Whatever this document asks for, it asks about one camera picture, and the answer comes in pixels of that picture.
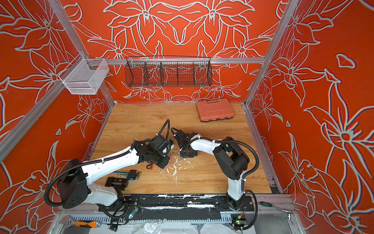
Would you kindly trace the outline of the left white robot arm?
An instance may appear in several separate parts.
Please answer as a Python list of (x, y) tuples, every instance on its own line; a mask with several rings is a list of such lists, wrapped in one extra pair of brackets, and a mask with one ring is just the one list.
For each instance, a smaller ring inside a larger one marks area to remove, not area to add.
[(163, 169), (169, 162), (173, 149), (172, 139), (158, 135), (144, 141), (134, 140), (132, 145), (99, 158), (80, 162), (75, 159), (66, 165), (48, 184), (44, 201), (51, 207), (74, 208), (82, 203), (111, 206), (120, 200), (120, 190), (114, 186), (99, 186), (95, 182), (119, 169), (143, 162), (153, 163)]

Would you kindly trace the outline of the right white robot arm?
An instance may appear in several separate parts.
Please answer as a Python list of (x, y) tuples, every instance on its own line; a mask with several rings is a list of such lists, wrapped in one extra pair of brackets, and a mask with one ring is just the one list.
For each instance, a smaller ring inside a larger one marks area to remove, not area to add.
[(260, 159), (252, 147), (231, 137), (215, 140), (197, 133), (187, 134), (176, 128), (172, 128), (171, 132), (178, 143), (181, 157), (193, 158), (199, 151), (213, 155), (228, 178), (227, 195), (230, 200), (239, 202), (243, 199), (245, 178), (260, 165)]

